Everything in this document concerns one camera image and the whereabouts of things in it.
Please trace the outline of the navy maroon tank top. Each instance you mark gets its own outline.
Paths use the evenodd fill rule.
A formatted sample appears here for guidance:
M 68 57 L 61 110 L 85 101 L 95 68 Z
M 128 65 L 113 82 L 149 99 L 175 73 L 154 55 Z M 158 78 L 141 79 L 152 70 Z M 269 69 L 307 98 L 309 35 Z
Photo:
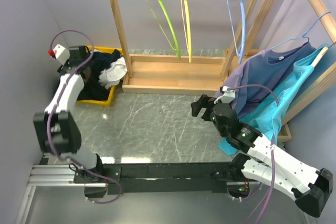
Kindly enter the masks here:
M 92 74 L 96 80 L 104 70 L 111 67 L 113 62 L 121 58 L 121 52 L 115 49 L 112 53 L 95 51 L 92 56 Z

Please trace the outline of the green hanger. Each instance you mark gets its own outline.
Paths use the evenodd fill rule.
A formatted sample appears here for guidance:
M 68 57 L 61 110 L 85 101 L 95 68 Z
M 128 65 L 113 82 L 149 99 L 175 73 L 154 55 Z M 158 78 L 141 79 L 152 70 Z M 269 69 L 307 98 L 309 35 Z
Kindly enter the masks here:
M 158 20 L 156 14 L 155 14 L 155 11 L 154 11 L 154 9 L 152 8 L 152 5 L 151 5 L 150 1 L 149 1 L 149 0 L 145 0 L 145 1 L 146 1 L 146 3 L 147 3 L 147 5 L 148 5 L 148 7 L 149 7 L 149 9 L 150 9 L 150 11 L 151 11 L 151 13 L 153 14 L 154 19 L 155 19 L 155 21 L 157 22 L 157 24 L 158 24 L 160 30 L 162 31 L 162 33 L 163 33 L 164 37 L 166 38 L 167 42 L 169 43 L 171 49 L 172 49 L 173 51 L 175 51 L 178 60 L 181 60 L 181 50 L 180 50 L 180 45 L 179 45 L 179 42 L 178 42 L 178 39 L 177 39 L 177 36 L 176 36 L 176 33 L 175 33 L 175 29 L 174 29 L 173 23 L 172 23 L 172 21 L 171 21 L 171 19 L 170 19 L 170 16 L 169 16 L 169 14 L 168 14 L 168 11 L 167 11 L 167 9 L 166 9 L 166 7 L 165 7 L 163 1 L 162 1 L 162 0 L 157 0 L 159 6 L 160 6 L 160 8 L 161 8 L 161 11 L 162 11 L 162 13 L 163 13 L 163 15 L 164 15 L 164 17 L 165 17 L 165 20 L 166 20 L 166 22 L 167 22 L 167 25 L 168 25 L 168 27 L 169 27 L 169 30 L 170 30 L 170 33 L 171 33 L 171 37 L 172 37 L 172 41 L 170 41 L 170 39 L 168 38 L 168 35 L 166 34 L 166 32 L 165 32 L 163 26 L 161 25 L 160 21 Z

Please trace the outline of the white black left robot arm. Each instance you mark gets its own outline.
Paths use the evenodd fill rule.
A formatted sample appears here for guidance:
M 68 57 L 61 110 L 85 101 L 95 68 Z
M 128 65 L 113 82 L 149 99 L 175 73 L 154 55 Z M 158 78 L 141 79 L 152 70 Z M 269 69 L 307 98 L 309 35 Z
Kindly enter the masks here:
M 57 44 L 50 54 L 61 64 L 60 80 L 50 104 L 33 117 L 39 147 L 43 153 L 67 161 L 69 168 L 80 178 L 99 183 L 105 176 L 101 158 L 82 146 L 80 130 L 71 114 L 90 76 L 89 66 L 76 68 L 89 57 L 90 50 L 87 46 L 66 49 Z

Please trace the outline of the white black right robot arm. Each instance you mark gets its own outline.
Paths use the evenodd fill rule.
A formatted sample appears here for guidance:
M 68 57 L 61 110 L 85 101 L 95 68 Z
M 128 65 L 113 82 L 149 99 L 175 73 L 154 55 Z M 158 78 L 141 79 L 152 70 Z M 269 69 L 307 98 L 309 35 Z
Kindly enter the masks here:
M 306 214 L 320 217 L 333 191 L 333 174 L 309 166 L 277 146 L 256 128 L 240 122 L 228 103 L 205 94 L 191 103 L 192 116 L 205 109 L 202 119 L 211 121 L 220 136 L 240 153 L 230 164 L 231 178 L 256 180 L 288 197 Z

